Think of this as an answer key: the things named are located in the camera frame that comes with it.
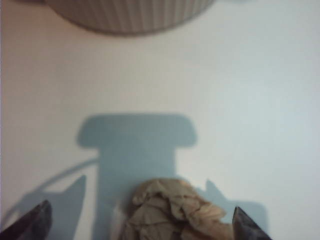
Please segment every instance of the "white surface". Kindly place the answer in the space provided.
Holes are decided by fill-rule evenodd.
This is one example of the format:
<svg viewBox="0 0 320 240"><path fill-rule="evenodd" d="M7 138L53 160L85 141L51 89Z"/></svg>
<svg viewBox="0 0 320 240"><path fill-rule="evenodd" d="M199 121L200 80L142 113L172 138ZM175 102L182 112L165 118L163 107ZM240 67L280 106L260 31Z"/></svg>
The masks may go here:
<svg viewBox="0 0 320 240"><path fill-rule="evenodd" d="M41 4L1 8L2 218L52 176L99 156L77 144L89 117L175 114L197 136L175 149L179 176L207 193L214 182L228 211L236 201L262 206L273 239L319 238L319 1L221 0L179 28L138 37L89 32ZM46 189L86 175L74 239L91 238L96 173L91 165Z"/></svg>

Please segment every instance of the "white table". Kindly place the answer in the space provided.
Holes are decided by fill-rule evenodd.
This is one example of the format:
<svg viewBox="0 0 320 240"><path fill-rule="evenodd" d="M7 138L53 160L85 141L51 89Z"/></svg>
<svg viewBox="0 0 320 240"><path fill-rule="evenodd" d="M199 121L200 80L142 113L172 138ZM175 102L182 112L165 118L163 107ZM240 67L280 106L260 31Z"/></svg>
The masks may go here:
<svg viewBox="0 0 320 240"><path fill-rule="evenodd" d="M240 205L273 239L319 238L319 1L218 0L136 37L1 8L2 228L48 198L49 239L99 239L118 196L179 176L226 222Z"/></svg>

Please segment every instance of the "crumpled paper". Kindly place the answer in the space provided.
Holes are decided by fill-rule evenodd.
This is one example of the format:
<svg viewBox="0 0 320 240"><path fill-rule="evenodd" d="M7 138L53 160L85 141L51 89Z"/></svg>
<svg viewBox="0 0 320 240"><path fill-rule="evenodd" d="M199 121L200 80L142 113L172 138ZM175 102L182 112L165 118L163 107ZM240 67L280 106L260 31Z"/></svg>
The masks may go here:
<svg viewBox="0 0 320 240"><path fill-rule="evenodd" d="M137 207L122 240L233 240L225 211L206 201L186 181L159 178L142 183L133 196Z"/></svg>

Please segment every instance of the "ribbed bowl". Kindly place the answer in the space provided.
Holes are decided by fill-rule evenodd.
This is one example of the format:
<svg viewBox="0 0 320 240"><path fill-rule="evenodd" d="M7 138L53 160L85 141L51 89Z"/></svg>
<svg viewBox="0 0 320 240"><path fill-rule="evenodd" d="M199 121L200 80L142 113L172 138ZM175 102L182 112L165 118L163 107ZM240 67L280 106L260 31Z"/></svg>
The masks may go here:
<svg viewBox="0 0 320 240"><path fill-rule="evenodd" d="M57 13L96 31L136 34L165 29L197 15L214 0L46 0Z"/></svg>

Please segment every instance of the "crumpled brown paper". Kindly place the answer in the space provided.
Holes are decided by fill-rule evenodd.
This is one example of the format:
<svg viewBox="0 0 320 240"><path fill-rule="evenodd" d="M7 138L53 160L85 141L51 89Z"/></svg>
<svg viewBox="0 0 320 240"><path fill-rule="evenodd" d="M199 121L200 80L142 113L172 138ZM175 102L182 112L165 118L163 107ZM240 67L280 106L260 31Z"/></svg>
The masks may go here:
<svg viewBox="0 0 320 240"><path fill-rule="evenodd" d="M180 179L159 178L141 184L133 197L137 210L122 240L232 240L223 209L204 200Z"/></svg>

